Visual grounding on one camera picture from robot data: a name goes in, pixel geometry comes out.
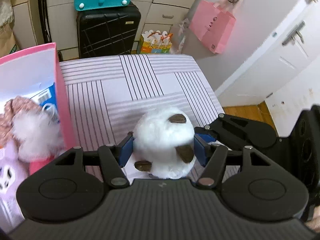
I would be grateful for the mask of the person's left hand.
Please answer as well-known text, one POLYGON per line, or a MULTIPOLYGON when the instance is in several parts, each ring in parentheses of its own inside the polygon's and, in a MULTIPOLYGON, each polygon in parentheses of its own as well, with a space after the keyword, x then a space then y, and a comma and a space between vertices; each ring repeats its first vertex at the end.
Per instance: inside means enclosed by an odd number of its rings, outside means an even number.
POLYGON ((313 218, 305 225, 316 233, 320 233, 320 206, 314 208, 313 218))

